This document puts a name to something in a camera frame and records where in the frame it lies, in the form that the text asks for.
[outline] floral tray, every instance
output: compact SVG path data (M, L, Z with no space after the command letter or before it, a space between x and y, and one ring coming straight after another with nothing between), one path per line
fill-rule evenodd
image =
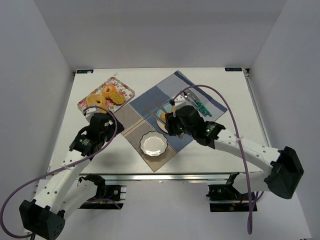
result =
M126 102L131 99L135 95L135 91L133 91L131 88L129 88L127 85L125 85L123 82L119 81L116 79L114 76L110 77L106 82L101 84L98 88L96 88L93 92L91 92L89 95L92 94L101 94L102 90L105 85L107 84L112 84L116 88L116 92L118 94L121 94L125 97L125 103L122 105L116 105L114 102L111 100L107 99L106 100L106 105L108 106L109 110L114 113L117 111L119 108L121 108L123 105L126 104ZM80 102L78 102L77 106L78 108L83 112L83 110L88 106L87 105L87 97L83 98Z

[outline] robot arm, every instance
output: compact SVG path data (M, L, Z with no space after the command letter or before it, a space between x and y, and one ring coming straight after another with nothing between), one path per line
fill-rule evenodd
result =
M187 97L183 95L170 101L171 105L175 105L175 111L165 115L168 134L180 137L188 134L203 146L241 158L235 134L219 123L204 121L199 112L192 105L187 105L187 102ZM284 199L292 198L304 173L295 150L287 146L284 150L266 147L245 138L241 139L241 143L246 160L262 170L250 173L252 191L270 191ZM232 195L248 192L245 174L232 174L224 190L232 192Z
M99 151L115 132L114 119L108 113L99 113L89 109L85 115L89 126L79 131L69 147L62 166L72 164L85 156ZM117 121L117 132L124 130ZM66 219L85 201L95 197L100 199L104 194L105 179L89 174L72 191L70 187L81 171L92 161L92 158L55 174L48 184L33 198L24 200L19 207L25 229L36 233L47 240L55 240L62 232Z

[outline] white table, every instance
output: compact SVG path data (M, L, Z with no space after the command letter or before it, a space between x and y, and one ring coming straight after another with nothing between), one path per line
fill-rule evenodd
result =
M77 103L108 78L115 76L135 91L135 98L174 73L181 71L195 84L210 85L217 89L229 103L235 116L240 135L260 144L265 144L262 130L252 102L244 73L226 72L224 68L136 68L95 69L93 73L76 74L67 104L60 133L52 154L50 170L60 167L69 145L78 131L88 122L77 107ZM209 89L204 89L215 100L222 100ZM227 111L217 121L234 130ZM250 171L259 169L248 163ZM174 158L160 168L156 174L204 174L244 172L243 162L231 154L213 150L191 142ZM154 174L131 144L119 134L110 146L94 157L82 174Z

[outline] white bowl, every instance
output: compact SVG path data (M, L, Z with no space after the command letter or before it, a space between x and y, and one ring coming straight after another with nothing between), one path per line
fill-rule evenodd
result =
M163 154L168 147L168 141L162 133L149 131L140 140L140 149L150 157L158 157Z

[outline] table mat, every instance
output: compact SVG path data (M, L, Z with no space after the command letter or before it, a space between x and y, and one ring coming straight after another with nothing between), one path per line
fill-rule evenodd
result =
M135 148L153 172L159 170L179 151L191 143L193 138L189 135L184 135L183 139L180 139L178 136L169 136L159 128L157 120L149 114L145 106L147 105L149 110L156 114L159 109L159 102L163 105L168 103L179 91L191 85L193 83L186 76L180 71L176 71L115 112L115 116L125 128L122 135ZM205 121L216 121L227 111L223 105L200 88L192 88L191 90L212 114L212 117L200 114ZM150 157L145 155L140 149L142 136L150 131L163 133L167 138L168 148L160 156Z

